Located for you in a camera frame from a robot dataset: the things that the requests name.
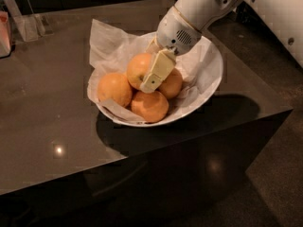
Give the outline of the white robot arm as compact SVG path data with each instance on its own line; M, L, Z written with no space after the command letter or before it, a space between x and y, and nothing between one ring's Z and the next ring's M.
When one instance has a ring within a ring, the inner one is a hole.
M177 0L148 45L151 64L140 90L154 92L169 76L176 58L188 53L211 24L243 9L255 13L303 66L303 0Z

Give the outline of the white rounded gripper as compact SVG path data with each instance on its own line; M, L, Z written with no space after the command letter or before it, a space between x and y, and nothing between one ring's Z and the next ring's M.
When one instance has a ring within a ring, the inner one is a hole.
M201 37L202 33L189 24L176 7L171 7L160 21L156 37L146 48L146 52L152 54L151 64L140 84L140 90L147 94L154 92L175 67L175 53L186 54Z

